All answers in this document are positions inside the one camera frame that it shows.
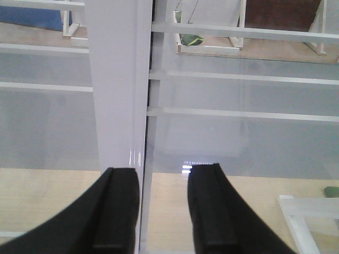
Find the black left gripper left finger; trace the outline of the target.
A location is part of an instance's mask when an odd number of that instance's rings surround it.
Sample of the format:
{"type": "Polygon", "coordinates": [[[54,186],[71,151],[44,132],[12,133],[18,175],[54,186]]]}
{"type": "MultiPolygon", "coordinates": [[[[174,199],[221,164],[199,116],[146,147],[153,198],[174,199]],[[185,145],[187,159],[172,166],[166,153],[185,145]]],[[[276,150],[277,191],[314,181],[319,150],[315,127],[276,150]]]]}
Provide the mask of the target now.
{"type": "Polygon", "coordinates": [[[78,199],[1,253],[134,253],[139,181],[133,168],[108,168],[78,199]]]}

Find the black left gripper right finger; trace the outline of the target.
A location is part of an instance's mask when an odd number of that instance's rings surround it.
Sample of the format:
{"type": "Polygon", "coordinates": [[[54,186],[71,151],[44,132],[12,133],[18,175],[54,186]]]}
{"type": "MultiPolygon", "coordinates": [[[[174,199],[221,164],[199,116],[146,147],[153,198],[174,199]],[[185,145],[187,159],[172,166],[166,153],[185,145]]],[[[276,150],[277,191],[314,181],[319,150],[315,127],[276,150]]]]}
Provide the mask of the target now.
{"type": "Polygon", "coordinates": [[[220,164],[194,165],[188,205],[195,253],[293,253],[244,201],[220,164]]]}

